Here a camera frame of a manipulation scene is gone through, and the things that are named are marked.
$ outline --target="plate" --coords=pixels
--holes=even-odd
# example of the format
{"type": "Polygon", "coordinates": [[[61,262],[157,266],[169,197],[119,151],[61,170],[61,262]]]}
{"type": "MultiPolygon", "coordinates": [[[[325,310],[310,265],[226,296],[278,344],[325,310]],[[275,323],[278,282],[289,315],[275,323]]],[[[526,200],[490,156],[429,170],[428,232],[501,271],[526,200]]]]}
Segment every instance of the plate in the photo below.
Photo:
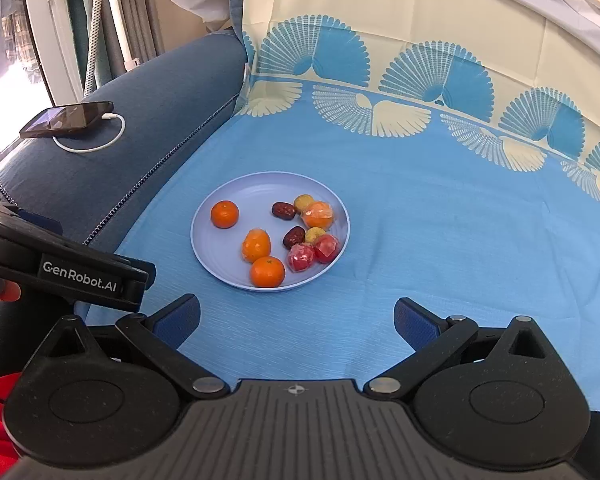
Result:
{"type": "Polygon", "coordinates": [[[191,222],[191,245],[196,258],[219,280],[229,285],[255,292],[289,290],[315,280],[329,270],[342,256],[349,241],[349,215],[342,200],[317,180],[295,173],[267,171],[240,176],[222,184],[207,196],[191,222]],[[302,224],[299,215],[293,220],[282,220],[272,215],[271,206],[276,202],[293,203],[297,196],[310,194],[316,200],[331,205],[334,221],[329,229],[342,244],[340,254],[328,265],[314,263],[303,272],[291,272],[286,264],[287,249],[282,238],[289,230],[302,224]],[[211,208],[221,200],[230,200],[238,206],[240,216],[230,229],[219,229],[211,223],[211,208]],[[242,241],[251,229],[264,229],[271,238],[271,256],[285,265],[285,280],[275,288],[259,288],[251,285],[251,264],[242,259],[242,241]]]}

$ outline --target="wrapped orange candy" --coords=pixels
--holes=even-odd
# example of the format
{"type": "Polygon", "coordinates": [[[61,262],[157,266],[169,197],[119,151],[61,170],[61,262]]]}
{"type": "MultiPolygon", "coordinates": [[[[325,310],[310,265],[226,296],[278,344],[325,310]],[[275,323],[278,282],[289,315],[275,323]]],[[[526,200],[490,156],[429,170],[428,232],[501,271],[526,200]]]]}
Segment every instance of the wrapped orange candy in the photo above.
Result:
{"type": "Polygon", "coordinates": [[[333,209],[328,203],[316,200],[302,212],[302,221],[309,229],[319,227],[326,231],[333,223],[333,209]]]}

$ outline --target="white charging cable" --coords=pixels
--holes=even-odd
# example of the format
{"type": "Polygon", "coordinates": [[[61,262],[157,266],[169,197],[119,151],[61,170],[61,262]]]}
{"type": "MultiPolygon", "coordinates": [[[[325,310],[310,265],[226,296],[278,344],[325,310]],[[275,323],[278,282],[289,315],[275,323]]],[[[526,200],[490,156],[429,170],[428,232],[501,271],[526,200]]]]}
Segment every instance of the white charging cable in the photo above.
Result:
{"type": "Polygon", "coordinates": [[[109,142],[107,142],[106,144],[103,144],[102,146],[97,146],[96,148],[88,148],[87,150],[74,150],[73,148],[69,148],[69,147],[65,146],[64,144],[61,144],[57,137],[54,137],[54,142],[60,148],[65,150],[66,152],[71,152],[71,153],[93,153],[93,152],[99,152],[100,150],[104,150],[105,148],[108,148],[112,144],[116,143],[118,141],[118,139],[120,137],[122,137],[122,134],[125,133],[126,123],[125,123],[125,118],[122,115],[118,115],[118,114],[103,114],[102,118],[103,119],[120,119],[120,122],[122,123],[119,133],[115,137],[113,137],[113,139],[111,139],[109,142]]]}

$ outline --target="smartphone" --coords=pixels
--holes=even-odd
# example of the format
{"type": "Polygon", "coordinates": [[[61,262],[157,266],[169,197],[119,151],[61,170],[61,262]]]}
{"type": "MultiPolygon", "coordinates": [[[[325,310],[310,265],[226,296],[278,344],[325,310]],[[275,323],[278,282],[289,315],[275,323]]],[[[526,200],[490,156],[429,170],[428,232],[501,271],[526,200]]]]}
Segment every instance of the smartphone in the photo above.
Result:
{"type": "Polygon", "coordinates": [[[20,130],[21,139],[75,135],[102,120],[113,111],[111,101],[58,106],[42,110],[20,130]]]}

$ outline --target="tangerine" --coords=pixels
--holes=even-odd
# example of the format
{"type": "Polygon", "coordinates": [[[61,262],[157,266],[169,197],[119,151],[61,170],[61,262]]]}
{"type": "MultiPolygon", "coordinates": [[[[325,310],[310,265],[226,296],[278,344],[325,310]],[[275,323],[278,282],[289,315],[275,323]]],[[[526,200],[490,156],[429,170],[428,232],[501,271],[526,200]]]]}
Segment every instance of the tangerine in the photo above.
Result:
{"type": "Polygon", "coordinates": [[[233,227],[238,221],[240,211],[230,200],[222,200],[211,208],[211,221],[221,229],[233,227]]]}
{"type": "Polygon", "coordinates": [[[319,227],[326,231],[333,223],[333,209],[320,200],[311,202],[302,213],[302,220],[308,228],[319,227]]]}
{"type": "Polygon", "coordinates": [[[255,286],[273,288],[284,281],[285,266],[273,256],[264,256],[253,263],[249,277],[255,286]]]}
{"type": "Polygon", "coordinates": [[[242,242],[242,257],[250,264],[271,254],[271,239],[263,229],[252,229],[242,242]]]}

